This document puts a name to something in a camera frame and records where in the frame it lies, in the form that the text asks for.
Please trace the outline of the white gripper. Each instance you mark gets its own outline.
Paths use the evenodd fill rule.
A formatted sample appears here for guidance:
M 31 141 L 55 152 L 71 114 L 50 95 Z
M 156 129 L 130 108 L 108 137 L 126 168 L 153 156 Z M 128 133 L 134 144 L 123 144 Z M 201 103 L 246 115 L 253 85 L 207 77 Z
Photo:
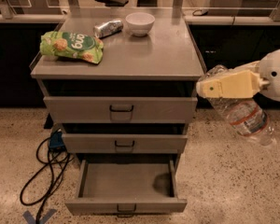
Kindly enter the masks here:
M 252 98 L 260 92 L 280 102 L 280 49 L 268 53 L 260 62 L 245 63 L 198 81 L 196 91 L 202 98 L 230 99 Z

